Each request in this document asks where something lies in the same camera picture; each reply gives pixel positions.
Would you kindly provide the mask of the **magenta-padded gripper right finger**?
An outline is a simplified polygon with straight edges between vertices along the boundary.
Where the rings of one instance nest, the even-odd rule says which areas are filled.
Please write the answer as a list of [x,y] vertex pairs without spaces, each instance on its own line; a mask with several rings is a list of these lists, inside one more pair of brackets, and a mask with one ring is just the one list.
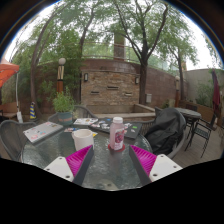
[[129,146],[129,155],[142,186],[181,170],[181,167],[166,155],[154,155],[134,145]]

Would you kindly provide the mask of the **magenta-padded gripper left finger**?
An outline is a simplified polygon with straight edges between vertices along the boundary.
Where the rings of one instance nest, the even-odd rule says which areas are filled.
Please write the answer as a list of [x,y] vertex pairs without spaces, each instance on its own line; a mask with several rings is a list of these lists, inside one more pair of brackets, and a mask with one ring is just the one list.
[[68,157],[57,157],[44,170],[77,185],[82,185],[93,155],[93,146],[90,145]]

